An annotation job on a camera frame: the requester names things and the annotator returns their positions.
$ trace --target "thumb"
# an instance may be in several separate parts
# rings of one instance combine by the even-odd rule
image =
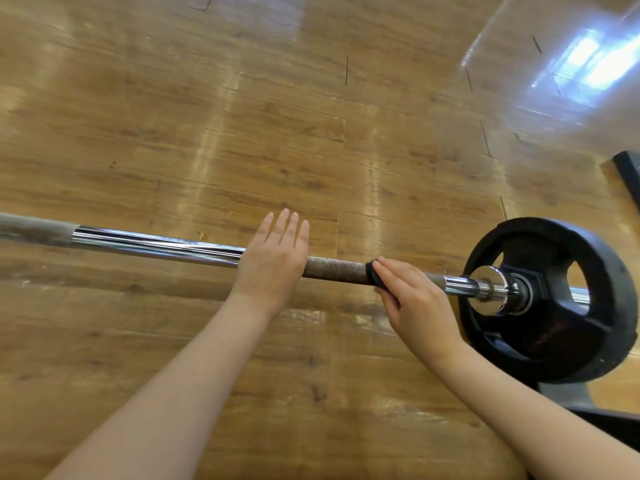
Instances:
[[[398,301],[396,300],[396,297],[393,296],[388,291],[383,290],[382,288],[376,288],[376,293],[378,293],[380,295],[380,298],[382,298],[382,304],[384,304],[385,306],[385,310],[387,311],[389,321],[391,322],[391,325],[393,325],[393,327],[395,328],[396,323],[400,318],[400,307],[398,306]]]

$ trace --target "person's left arm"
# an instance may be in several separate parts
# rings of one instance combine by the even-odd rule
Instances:
[[[270,231],[272,220],[247,247],[211,322],[47,480],[192,478],[231,389],[307,262],[308,222],[298,233],[288,209]]]

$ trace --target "forearm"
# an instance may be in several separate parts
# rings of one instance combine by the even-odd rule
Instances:
[[[464,344],[431,369],[543,479],[640,478],[640,456]]]
[[[191,478],[269,317],[231,297],[146,386],[53,471],[50,479]]]

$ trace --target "person's left hand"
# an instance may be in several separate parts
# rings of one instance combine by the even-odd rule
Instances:
[[[272,221],[270,212],[247,246],[230,295],[249,300],[269,320],[286,306],[309,254],[308,221],[302,222],[298,232],[298,214],[294,212],[289,220],[289,209],[280,213],[273,229]]]

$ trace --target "bare skin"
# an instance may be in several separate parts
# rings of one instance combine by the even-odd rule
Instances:
[[[94,431],[49,480],[190,479],[218,416],[308,257],[309,225],[265,217],[211,322]],[[411,352],[520,455],[539,479],[640,478],[640,454],[508,376],[469,347],[449,300],[417,268],[374,268],[389,322]]]
[[[416,267],[374,263],[389,322],[429,370],[540,480],[640,478],[640,454],[505,374],[465,343],[442,290]]]

